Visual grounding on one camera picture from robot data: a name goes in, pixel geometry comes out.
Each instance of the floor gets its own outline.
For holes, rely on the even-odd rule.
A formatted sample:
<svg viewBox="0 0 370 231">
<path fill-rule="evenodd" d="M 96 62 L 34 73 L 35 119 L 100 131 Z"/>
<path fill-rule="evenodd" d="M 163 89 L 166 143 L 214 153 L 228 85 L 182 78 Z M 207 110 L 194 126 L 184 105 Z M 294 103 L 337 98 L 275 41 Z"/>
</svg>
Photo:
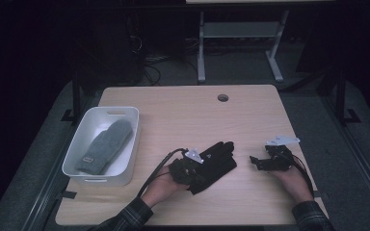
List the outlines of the floor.
<svg viewBox="0 0 370 231">
<path fill-rule="evenodd" d="M 212 52 L 206 57 L 207 78 L 203 84 L 270 84 L 282 90 L 309 75 L 295 71 L 303 45 L 285 42 L 277 53 L 285 80 L 277 83 L 264 55 L 269 42 L 235 45 L 220 55 Z M 161 54 L 148 57 L 155 61 Z M 138 86 L 197 85 L 196 63 L 195 53 L 181 59 L 173 57 L 150 63 L 152 67 L 145 69 L 147 78 L 144 77 Z M 342 126 L 333 113 L 334 91 L 329 96 L 317 94 L 320 80 L 316 79 L 293 92 L 281 92 L 280 98 L 297 137 L 302 140 L 302 150 L 332 224 L 337 230 L 370 230 L 370 183 L 365 173 L 370 167 L 370 110 L 359 90 L 347 83 L 346 109 L 353 109 L 361 123 Z M 96 106 L 101 93 L 99 90 L 91 96 L 82 94 L 83 111 Z M 61 164 L 77 127 L 71 121 L 62 121 L 65 111 L 72 108 L 71 96 L 71 83 L 68 83 L 58 95 L 1 200 L 0 230 L 78 231 L 88 228 L 60 226 L 55 221 L 62 192 L 68 182 L 61 171 Z M 295 226 L 264 229 L 297 230 Z"/>
</svg>

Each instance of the hand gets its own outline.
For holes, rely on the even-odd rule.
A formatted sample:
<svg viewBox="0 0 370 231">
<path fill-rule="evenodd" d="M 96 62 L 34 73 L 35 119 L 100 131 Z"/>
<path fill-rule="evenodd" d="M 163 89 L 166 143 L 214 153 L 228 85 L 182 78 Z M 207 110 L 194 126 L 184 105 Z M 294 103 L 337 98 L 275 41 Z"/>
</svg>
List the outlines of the hand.
<svg viewBox="0 0 370 231">
<path fill-rule="evenodd" d="M 164 166 L 157 173 L 157 177 L 146 188 L 141 196 L 143 202 L 152 208 L 154 205 L 168 199 L 172 194 L 178 191 L 185 191 L 189 185 L 180 185 L 173 181 L 168 166 Z"/>
<path fill-rule="evenodd" d="M 297 164 L 300 164 L 296 157 L 294 159 Z M 281 181 L 283 187 L 293 196 L 296 204 L 314 200 L 302 173 L 296 167 L 291 166 L 286 171 L 270 171 L 269 173 Z"/>
</svg>

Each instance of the dark background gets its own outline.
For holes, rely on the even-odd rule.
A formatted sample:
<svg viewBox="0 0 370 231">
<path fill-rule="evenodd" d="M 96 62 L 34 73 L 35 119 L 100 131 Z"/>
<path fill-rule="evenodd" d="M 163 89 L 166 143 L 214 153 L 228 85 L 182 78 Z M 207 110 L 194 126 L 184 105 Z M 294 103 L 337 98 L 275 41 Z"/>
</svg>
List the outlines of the dark background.
<svg viewBox="0 0 370 231">
<path fill-rule="evenodd" d="M 107 86 L 135 85 L 141 76 L 141 55 L 130 52 L 128 33 L 182 55 L 182 40 L 198 32 L 190 29 L 198 23 L 195 12 L 142 12 L 127 28 L 131 13 L 82 13 L 68 9 L 72 3 L 0 1 L 0 198 L 76 70 L 86 94 Z M 317 14 L 300 9 L 291 13 L 283 39 L 307 39 L 300 71 L 333 64 L 370 106 L 370 3 L 338 5 Z M 110 53 L 110 47 L 118 52 Z M 120 65 L 104 65 L 116 62 Z M 93 78 L 98 73 L 105 77 Z"/>
</svg>

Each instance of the wooden table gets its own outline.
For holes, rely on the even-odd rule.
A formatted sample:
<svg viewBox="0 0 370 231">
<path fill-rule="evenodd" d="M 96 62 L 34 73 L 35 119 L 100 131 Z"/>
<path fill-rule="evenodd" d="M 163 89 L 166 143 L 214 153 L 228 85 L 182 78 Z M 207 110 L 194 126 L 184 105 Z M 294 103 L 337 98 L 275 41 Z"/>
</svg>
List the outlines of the wooden table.
<svg viewBox="0 0 370 231">
<path fill-rule="evenodd" d="M 228 96 L 226 102 L 218 95 Z M 146 225 L 274 225 L 295 223 L 292 198 L 278 180 L 258 171 L 249 156 L 267 159 L 264 145 L 277 135 L 295 137 L 273 86 L 136 87 L 106 89 L 99 106 L 133 106 L 141 135 L 134 174 L 123 187 L 93 187 L 69 181 L 56 216 L 61 225 L 98 224 L 137 194 L 162 159 L 176 148 L 203 151 L 233 141 L 238 165 L 206 191 L 179 192 L 153 208 Z M 305 163 L 298 144 L 287 145 Z M 180 154 L 175 154 L 171 161 Z M 324 205 L 317 198 L 322 208 Z"/>
</svg>

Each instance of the black glove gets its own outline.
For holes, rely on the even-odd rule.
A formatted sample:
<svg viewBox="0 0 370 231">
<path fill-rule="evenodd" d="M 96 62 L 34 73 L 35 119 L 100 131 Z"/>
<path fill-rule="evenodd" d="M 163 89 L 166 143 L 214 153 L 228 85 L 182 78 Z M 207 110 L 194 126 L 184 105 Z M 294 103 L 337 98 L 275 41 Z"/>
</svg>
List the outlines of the black glove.
<svg viewBox="0 0 370 231">
<path fill-rule="evenodd" d="M 203 164 L 187 157 L 176 159 L 170 165 L 172 178 L 179 184 L 190 185 L 188 190 L 192 194 L 200 193 L 237 167 L 232 158 L 233 150 L 233 142 L 220 141 L 200 153 Z"/>
</svg>

